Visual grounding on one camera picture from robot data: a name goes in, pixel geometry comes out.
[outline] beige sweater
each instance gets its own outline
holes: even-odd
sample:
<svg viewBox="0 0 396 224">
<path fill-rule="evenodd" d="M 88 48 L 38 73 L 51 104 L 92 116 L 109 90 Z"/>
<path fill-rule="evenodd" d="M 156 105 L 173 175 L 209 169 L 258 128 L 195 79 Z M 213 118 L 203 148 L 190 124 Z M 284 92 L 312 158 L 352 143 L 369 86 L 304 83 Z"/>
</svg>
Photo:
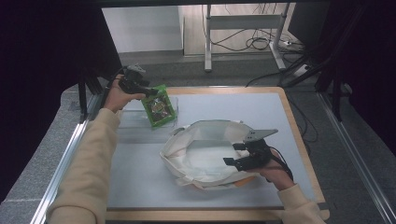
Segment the beige sweater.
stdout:
<svg viewBox="0 0 396 224">
<path fill-rule="evenodd" d="M 84 133 L 58 195 L 47 211 L 52 223 L 105 223 L 111 158 L 117 144 L 120 120 L 108 109 L 101 109 Z M 316 203 L 305 198 L 300 187 L 280 191 L 285 206 L 282 219 L 291 223 L 324 223 Z"/>
</svg>

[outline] white cloth bag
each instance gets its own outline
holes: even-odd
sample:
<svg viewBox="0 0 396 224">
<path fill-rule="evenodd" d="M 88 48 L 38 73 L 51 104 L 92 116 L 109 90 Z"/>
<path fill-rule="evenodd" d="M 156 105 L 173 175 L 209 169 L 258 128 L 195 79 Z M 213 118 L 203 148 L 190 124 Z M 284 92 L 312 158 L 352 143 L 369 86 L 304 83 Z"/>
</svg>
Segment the white cloth bag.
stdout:
<svg viewBox="0 0 396 224">
<path fill-rule="evenodd" d="M 178 130 L 165 144 L 160 155 L 177 184 L 193 184 L 199 189 L 235 188 L 240 180 L 257 174 L 238 172 L 223 158 L 240 159 L 248 152 L 233 149 L 242 143 L 247 125 L 230 120 L 201 120 Z"/>
</svg>

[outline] hand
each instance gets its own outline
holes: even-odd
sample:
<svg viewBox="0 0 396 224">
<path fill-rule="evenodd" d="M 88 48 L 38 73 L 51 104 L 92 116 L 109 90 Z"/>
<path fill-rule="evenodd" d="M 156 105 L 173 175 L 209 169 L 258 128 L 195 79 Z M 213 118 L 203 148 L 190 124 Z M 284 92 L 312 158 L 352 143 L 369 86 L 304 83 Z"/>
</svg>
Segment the hand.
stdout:
<svg viewBox="0 0 396 224">
<path fill-rule="evenodd" d="M 275 150 L 271 149 L 271 152 L 279 158 L 279 154 Z M 267 180 L 273 182 L 278 190 L 288 189 L 295 185 L 282 166 L 274 160 L 270 160 L 268 164 L 261 168 L 247 170 L 247 172 L 259 173 Z"/>
<path fill-rule="evenodd" d="M 117 113 L 117 111 L 123 109 L 128 104 L 128 102 L 131 102 L 132 100 L 141 100 L 146 97 L 144 93 L 125 93 L 119 86 L 119 81 L 122 77 L 123 75 L 117 75 L 116 79 L 114 79 L 106 98 L 105 105 L 103 106 L 103 108 L 107 108 L 114 113 Z"/>
</svg>

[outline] metal frame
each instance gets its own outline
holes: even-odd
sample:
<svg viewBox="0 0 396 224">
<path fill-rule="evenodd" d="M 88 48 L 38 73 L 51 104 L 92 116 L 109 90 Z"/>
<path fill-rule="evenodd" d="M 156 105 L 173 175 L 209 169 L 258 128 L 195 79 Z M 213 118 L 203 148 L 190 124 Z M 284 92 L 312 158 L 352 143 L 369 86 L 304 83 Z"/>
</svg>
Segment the metal frame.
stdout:
<svg viewBox="0 0 396 224">
<path fill-rule="evenodd" d="M 212 71 L 212 43 L 210 40 L 211 30 L 233 29 L 276 29 L 274 41 L 269 46 L 274 55 L 279 70 L 286 69 L 282 57 L 277 48 L 283 26 L 288 16 L 290 3 L 287 3 L 281 15 L 243 15 L 243 16 L 210 16 L 211 5 L 206 9 L 206 43 L 205 43 L 205 71 Z"/>
<path fill-rule="evenodd" d="M 62 156 L 61 161 L 59 162 L 59 165 L 56 168 L 56 171 L 51 181 L 49 182 L 49 186 L 47 187 L 47 190 L 44 193 L 43 198 L 41 199 L 40 205 L 35 210 L 35 215 L 30 222 L 31 224 L 45 223 L 47 209 L 56 197 L 58 186 L 61 183 L 61 180 L 64 177 L 64 173 L 66 172 L 67 167 L 69 166 L 70 161 L 73 158 L 74 152 L 78 147 L 79 141 L 81 140 L 82 135 L 85 132 L 88 122 L 93 119 L 98 111 L 97 107 L 100 104 L 101 98 L 102 95 L 93 95 L 91 97 L 88 105 L 88 111 L 90 111 L 91 113 L 89 113 L 87 118 L 85 118 L 83 122 L 79 123 L 74 130 L 73 135 L 66 147 L 64 155 Z"/>
</svg>

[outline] plastic packaging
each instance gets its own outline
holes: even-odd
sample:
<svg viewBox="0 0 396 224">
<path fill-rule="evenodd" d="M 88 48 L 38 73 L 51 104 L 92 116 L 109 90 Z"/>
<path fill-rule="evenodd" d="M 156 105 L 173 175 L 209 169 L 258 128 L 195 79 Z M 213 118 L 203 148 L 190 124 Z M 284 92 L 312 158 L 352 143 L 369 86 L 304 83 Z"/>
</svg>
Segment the plastic packaging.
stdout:
<svg viewBox="0 0 396 224">
<path fill-rule="evenodd" d="M 166 122 L 175 119 L 176 113 L 169 101 L 165 85 L 157 86 L 153 89 L 158 90 L 158 93 L 143 99 L 142 104 L 148 114 L 151 127 L 161 127 Z"/>
</svg>

